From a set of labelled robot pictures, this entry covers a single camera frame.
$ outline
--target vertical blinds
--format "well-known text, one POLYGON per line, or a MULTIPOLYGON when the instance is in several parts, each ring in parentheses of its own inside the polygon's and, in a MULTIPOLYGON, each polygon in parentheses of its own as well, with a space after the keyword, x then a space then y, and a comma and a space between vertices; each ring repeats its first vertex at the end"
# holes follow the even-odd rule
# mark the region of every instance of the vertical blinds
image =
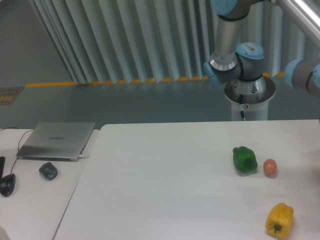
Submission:
MULTIPOLYGON (((202 79, 219 34, 210 0, 30 1, 75 83, 202 79)), ((319 56, 289 16, 269 2, 251 7, 238 41, 263 46, 263 70, 272 76, 293 59, 319 56)))

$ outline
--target laptop lid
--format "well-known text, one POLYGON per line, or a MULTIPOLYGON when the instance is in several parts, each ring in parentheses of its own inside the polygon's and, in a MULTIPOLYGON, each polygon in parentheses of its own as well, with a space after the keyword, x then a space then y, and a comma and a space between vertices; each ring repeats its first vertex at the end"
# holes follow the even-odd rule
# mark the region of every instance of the laptop lid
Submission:
POLYGON ((16 156, 19 159, 77 161, 94 126, 94 122, 40 122, 16 156))

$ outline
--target gray floor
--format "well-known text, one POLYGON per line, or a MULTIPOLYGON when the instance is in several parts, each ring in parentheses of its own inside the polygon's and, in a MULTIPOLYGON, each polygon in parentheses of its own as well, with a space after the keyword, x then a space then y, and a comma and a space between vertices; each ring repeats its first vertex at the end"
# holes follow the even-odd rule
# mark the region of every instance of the gray floor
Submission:
POLYGON ((72 81, 29 0, 0 4, 0 87, 72 81))
MULTIPOLYGON (((269 120, 318 119, 320 100, 273 78, 269 120)), ((39 122, 105 124, 230 121, 224 87, 208 81, 26 87, 12 105, 0 106, 0 128, 32 129, 39 122)))

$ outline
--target black computer mouse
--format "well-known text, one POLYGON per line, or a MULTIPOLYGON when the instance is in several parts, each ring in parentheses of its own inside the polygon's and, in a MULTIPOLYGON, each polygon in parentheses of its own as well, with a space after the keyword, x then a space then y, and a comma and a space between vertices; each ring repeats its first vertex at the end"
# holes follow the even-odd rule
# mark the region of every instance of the black computer mouse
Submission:
POLYGON ((16 184, 16 175, 14 173, 4 176, 0 180, 0 194, 4 197, 10 196, 16 184))

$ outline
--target egg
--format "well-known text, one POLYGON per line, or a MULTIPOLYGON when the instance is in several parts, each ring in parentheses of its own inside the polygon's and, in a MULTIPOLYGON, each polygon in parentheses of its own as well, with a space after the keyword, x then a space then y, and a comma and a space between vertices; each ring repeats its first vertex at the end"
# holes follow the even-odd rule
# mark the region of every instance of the egg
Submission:
POLYGON ((265 160, 265 162, 263 164, 263 170, 264 170, 265 175, 267 175, 268 177, 275 175, 277 172, 276 161, 273 159, 265 160))

